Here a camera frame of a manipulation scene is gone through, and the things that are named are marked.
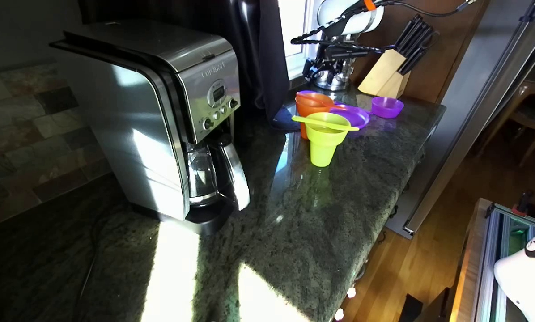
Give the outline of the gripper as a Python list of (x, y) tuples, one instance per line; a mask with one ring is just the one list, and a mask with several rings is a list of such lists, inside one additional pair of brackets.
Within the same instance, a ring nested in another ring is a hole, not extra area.
[(318, 74), (328, 71), (334, 75), (334, 86), (349, 86), (355, 58), (346, 59), (307, 59), (302, 75), (305, 80), (312, 80)]

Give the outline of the orange plastic bowl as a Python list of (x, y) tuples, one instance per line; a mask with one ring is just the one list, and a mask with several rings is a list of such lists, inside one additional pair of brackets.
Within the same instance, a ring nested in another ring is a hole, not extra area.
[(300, 101), (300, 99), (296, 98), (296, 108), (297, 108), (298, 116), (302, 116), (305, 118), (313, 113), (329, 112), (329, 110), (332, 107), (333, 106), (323, 106), (323, 107), (309, 106), (309, 105), (305, 105), (305, 101)]

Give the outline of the green plastic knife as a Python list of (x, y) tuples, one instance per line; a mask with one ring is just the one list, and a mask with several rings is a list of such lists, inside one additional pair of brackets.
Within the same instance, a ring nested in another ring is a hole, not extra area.
[(295, 121), (295, 122), (306, 123), (306, 124), (314, 124), (314, 125), (317, 125), (317, 126), (324, 126), (324, 127), (327, 127), (327, 128), (333, 129), (333, 130), (339, 130), (339, 131), (358, 131), (358, 130), (360, 130), (357, 127), (345, 126), (345, 125), (335, 124), (335, 123), (331, 123), (331, 122), (325, 122), (325, 121), (317, 120), (317, 119), (314, 119), (314, 118), (303, 118), (301, 116), (292, 116), (291, 119), (293, 121)]

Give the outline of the wooden knife block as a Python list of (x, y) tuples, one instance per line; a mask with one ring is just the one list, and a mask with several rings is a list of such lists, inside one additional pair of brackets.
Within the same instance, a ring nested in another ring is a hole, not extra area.
[(376, 97), (400, 98), (407, 85), (409, 73), (402, 75), (399, 69), (407, 60), (395, 49), (386, 50), (357, 89), (361, 93)]

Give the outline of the green plastic bowl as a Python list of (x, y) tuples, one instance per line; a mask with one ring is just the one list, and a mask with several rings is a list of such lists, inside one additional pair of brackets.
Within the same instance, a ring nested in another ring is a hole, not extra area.
[[(349, 122), (339, 115), (330, 112), (318, 112), (307, 116), (307, 118), (314, 118), (325, 122), (341, 124), (350, 126)], [(328, 145), (339, 145), (343, 142), (349, 131), (333, 130), (324, 126), (317, 126), (314, 124), (305, 124), (308, 140), (316, 141), (318, 143)]]

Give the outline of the purple plastic bowl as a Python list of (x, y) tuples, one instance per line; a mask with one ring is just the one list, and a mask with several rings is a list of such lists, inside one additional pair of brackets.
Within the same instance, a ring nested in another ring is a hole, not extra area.
[(372, 114), (384, 119), (394, 119), (398, 117), (404, 108), (403, 102), (390, 97), (374, 97), (371, 100), (371, 104)]

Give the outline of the green plastic cup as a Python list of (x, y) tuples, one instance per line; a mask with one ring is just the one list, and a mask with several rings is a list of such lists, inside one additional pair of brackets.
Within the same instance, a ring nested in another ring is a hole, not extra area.
[(326, 145), (310, 141), (310, 161), (314, 166), (327, 167), (330, 165), (337, 145)]

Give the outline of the silver metal pot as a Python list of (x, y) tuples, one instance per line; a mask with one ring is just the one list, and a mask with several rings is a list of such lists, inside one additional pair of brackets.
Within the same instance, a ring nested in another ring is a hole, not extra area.
[(334, 86), (334, 75), (328, 71), (318, 74), (312, 80), (315, 86), (325, 90), (338, 91), (349, 88), (349, 86)]

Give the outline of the purple plastic plate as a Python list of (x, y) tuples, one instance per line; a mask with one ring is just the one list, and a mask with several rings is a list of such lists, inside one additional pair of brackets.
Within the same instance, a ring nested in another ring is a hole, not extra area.
[(366, 113), (351, 113), (343, 110), (333, 110), (332, 108), (329, 112), (345, 118), (352, 127), (357, 127), (360, 130), (366, 127), (370, 122), (370, 115)]

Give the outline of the window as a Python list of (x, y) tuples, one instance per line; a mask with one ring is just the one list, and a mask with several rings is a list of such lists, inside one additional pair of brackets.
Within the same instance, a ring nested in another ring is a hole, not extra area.
[(290, 80), (302, 75), (305, 61), (316, 57), (316, 45), (293, 45), (291, 39), (318, 27), (317, 12), (323, 0), (277, 0)]

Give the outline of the blue cloth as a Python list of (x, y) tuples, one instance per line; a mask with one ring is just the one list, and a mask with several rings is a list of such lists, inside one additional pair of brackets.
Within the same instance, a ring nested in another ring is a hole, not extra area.
[(282, 107), (276, 112), (274, 118), (272, 118), (270, 126), (286, 134), (300, 132), (299, 123), (293, 121), (292, 117), (293, 114), (288, 108)]

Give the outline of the set of black knives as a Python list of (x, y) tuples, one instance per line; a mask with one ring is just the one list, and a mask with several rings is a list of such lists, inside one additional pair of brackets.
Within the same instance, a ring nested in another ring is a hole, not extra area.
[(423, 17), (416, 14), (403, 29), (402, 34), (393, 45), (393, 49), (401, 54), (405, 61), (400, 65), (398, 73), (405, 76), (422, 59), (440, 36)]

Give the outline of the wooden cabinet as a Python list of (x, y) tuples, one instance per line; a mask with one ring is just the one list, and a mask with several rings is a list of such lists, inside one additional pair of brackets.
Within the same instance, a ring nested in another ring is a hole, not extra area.
[[(404, 97), (433, 103), (442, 101), (489, 3), (490, 0), (476, 0), (449, 17), (423, 16), (439, 32), (439, 36), (410, 72)], [(357, 42), (370, 47), (392, 45), (415, 14), (400, 5), (388, 6), (379, 26), (369, 33), (360, 34)]]

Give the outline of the glass coffee carafe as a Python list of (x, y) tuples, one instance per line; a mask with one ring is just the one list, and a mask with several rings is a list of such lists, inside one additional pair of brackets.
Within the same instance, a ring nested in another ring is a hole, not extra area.
[(238, 210), (245, 209), (251, 194), (230, 134), (212, 134), (198, 144), (187, 145), (189, 202), (202, 208), (227, 196)]

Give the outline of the stainless steel refrigerator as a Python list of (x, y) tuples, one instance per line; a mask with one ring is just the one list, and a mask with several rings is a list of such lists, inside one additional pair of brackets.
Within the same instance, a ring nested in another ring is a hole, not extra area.
[(480, 133), (535, 62), (535, 0), (482, 0), (386, 227), (410, 240)]

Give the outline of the silver coffee maker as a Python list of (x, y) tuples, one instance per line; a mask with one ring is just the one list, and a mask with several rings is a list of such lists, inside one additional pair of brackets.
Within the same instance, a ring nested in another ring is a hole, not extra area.
[(227, 133), (241, 105), (238, 62), (226, 39), (151, 20), (89, 24), (51, 43), (134, 211), (212, 234), (238, 212), (225, 190), (192, 208), (187, 145)]

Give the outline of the red clamp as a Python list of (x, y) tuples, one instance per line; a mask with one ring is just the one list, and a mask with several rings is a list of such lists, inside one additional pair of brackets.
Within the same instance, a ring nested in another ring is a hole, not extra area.
[(511, 208), (511, 212), (517, 216), (527, 216), (533, 195), (534, 192), (531, 190), (523, 192), (518, 202)]

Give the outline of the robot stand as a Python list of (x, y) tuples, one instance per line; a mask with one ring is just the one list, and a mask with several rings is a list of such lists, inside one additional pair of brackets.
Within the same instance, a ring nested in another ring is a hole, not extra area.
[(446, 322), (535, 322), (535, 218), (478, 200)]

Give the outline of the black box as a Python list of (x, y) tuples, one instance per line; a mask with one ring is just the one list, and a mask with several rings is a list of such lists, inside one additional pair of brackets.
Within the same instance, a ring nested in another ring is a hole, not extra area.
[(422, 301), (411, 296), (410, 294), (406, 294), (405, 302), (398, 322), (414, 322), (420, 316), (423, 306), (424, 304)]

